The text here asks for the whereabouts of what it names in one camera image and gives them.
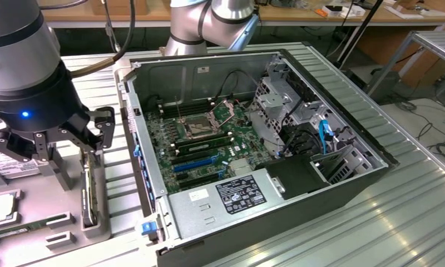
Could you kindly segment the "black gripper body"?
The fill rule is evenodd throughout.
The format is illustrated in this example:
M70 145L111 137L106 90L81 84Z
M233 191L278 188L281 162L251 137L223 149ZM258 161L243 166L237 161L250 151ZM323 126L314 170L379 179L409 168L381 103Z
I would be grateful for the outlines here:
M66 122L81 130L90 120L87 111L63 63L41 83L0 95L0 119L19 132L46 131Z

